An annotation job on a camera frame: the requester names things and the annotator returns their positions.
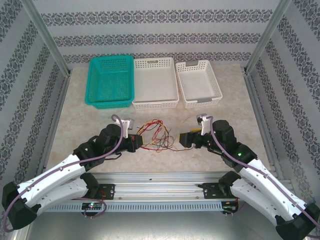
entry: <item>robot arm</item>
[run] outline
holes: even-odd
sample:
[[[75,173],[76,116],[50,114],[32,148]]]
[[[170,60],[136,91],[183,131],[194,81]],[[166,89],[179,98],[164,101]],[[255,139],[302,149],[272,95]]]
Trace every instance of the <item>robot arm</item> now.
[[[196,149],[207,147],[209,152],[220,155],[237,172],[230,171],[219,180],[220,190],[241,198],[261,212],[276,226],[284,240],[306,237],[317,224],[319,207],[315,203],[307,205],[283,186],[248,146],[237,142],[234,130],[226,120],[213,123],[211,120],[208,124],[210,118],[206,114],[197,116],[202,129],[181,133],[179,142],[185,148],[194,144]],[[253,183],[258,190],[241,177]]]
[[[14,182],[6,184],[2,194],[2,206],[5,210],[22,194],[8,212],[13,229],[29,225],[38,215],[58,203],[83,197],[94,199],[99,191],[99,183],[87,172],[108,160],[99,157],[111,151],[119,156],[123,151],[134,153],[143,144],[142,136],[128,134],[133,126],[132,119],[121,120],[121,123],[123,131],[119,125],[109,124],[99,136],[80,144],[66,159],[41,175],[19,185]],[[39,180],[41,181],[35,186],[30,187]]]

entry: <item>bracket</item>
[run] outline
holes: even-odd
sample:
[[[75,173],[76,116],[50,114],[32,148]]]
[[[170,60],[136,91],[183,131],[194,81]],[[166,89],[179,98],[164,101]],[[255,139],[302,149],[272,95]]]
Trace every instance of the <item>bracket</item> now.
[[[198,125],[202,126],[201,135],[205,135],[206,133],[210,133],[210,118],[208,118],[208,114],[202,113],[196,116],[196,120]]]
[[[92,199],[113,200],[115,196],[115,184],[100,184],[98,191]]]
[[[203,189],[204,199],[234,199],[236,197],[232,194],[225,194],[219,188],[218,182],[205,182],[198,185],[199,188]]]
[[[123,125],[123,137],[125,139],[127,139],[128,138],[128,130],[134,129],[135,120],[133,120],[131,118],[126,118],[124,120],[121,119],[121,122]],[[115,123],[120,125],[120,122],[118,119],[115,120]]]

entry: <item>teal plastic basket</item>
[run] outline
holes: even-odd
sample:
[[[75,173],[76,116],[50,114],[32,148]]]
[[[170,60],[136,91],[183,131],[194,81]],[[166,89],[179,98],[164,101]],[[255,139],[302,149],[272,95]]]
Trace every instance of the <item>teal plastic basket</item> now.
[[[90,61],[85,103],[97,109],[130,107],[135,98],[134,58],[100,56]]]

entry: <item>plastic basket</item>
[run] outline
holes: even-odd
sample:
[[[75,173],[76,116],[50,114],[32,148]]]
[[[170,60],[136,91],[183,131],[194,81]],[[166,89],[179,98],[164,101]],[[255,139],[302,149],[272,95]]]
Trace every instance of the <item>plastic basket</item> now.
[[[134,100],[136,110],[168,109],[179,101],[175,63],[172,57],[134,60]]]
[[[220,87],[208,60],[178,62],[175,67],[186,109],[215,105],[222,99]]]
[[[97,109],[130,107],[135,98],[134,58],[101,56],[90,61],[85,103]]]

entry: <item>white bracket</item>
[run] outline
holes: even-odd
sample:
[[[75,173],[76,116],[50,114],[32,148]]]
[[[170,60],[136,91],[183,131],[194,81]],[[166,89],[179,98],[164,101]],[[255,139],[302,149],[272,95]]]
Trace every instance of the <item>white bracket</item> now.
[[[121,119],[121,122],[123,125],[123,137],[125,139],[127,139],[128,138],[128,130],[134,129],[135,120],[133,120],[131,118],[126,118],[124,120]],[[118,119],[115,120],[115,123],[120,125],[120,122]]]
[[[201,135],[205,135],[206,133],[210,133],[210,118],[208,114],[203,113],[196,116],[196,120],[198,121],[198,125],[202,126]]]
[[[76,180],[67,182],[42,196],[41,200],[38,202],[38,204],[41,204],[41,207],[36,214],[39,216],[44,211],[57,204],[64,203],[72,199],[81,198],[86,195],[87,192],[87,184],[84,180],[77,178]]]
[[[281,184],[264,166],[260,159],[253,159],[248,165],[261,170],[264,174],[268,175],[277,185],[288,194],[302,209],[305,209],[305,202],[290,192],[285,186]],[[253,183],[265,198],[268,198],[275,205],[279,211],[279,215],[286,221],[294,219],[293,215],[299,215],[301,211],[293,205],[289,199],[266,177],[256,172],[255,170],[247,167],[242,168],[239,174]]]
[[[233,182],[230,187],[232,195],[244,200],[262,213],[274,226],[277,226],[276,215],[281,215],[276,205],[266,198],[259,190],[250,186],[241,178]]]
[[[28,189],[28,191],[23,194],[21,197],[26,199],[26,205],[30,208],[32,208],[34,205],[36,205],[39,200],[44,196],[45,194],[49,193],[52,189],[60,186],[61,184],[65,183],[66,181],[74,178],[78,178],[81,174],[84,174],[86,172],[86,169],[84,166],[81,166],[80,164],[75,164],[68,166],[66,168],[62,168],[63,166],[74,163],[79,161],[79,158],[77,155],[70,154],[65,160],[54,166],[53,168],[49,169],[48,171],[45,171],[39,176],[36,176],[33,179],[30,179],[28,181],[20,183],[18,186],[18,192],[21,193],[24,189],[28,188],[33,182],[41,178],[43,175],[46,175],[47,173],[55,170],[55,169],[61,169],[52,175],[46,177],[44,180],[39,182],[34,187],[31,187]]]

